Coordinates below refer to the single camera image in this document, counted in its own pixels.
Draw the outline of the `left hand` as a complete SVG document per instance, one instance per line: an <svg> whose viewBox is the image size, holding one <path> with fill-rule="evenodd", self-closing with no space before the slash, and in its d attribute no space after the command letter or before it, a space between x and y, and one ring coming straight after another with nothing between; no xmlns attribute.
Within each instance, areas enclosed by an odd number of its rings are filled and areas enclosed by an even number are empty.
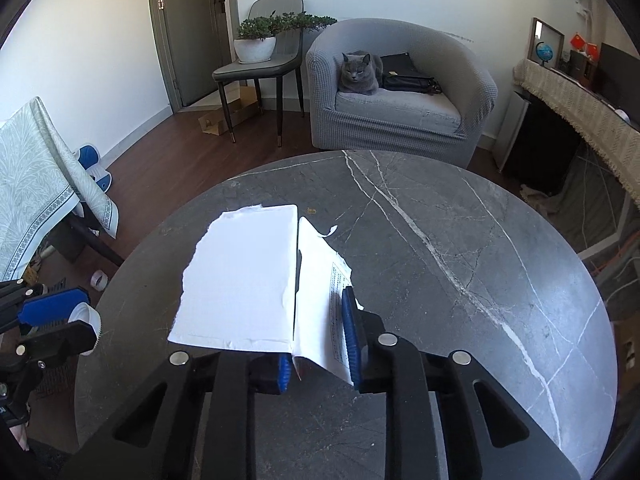
<svg viewBox="0 0 640 480"><path fill-rule="evenodd" d="M21 447L21 449L25 452L29 451L28 437L27 437L27 428L24 424L16 425L10 427L11 434L13 434L14 439Z"/></svg>

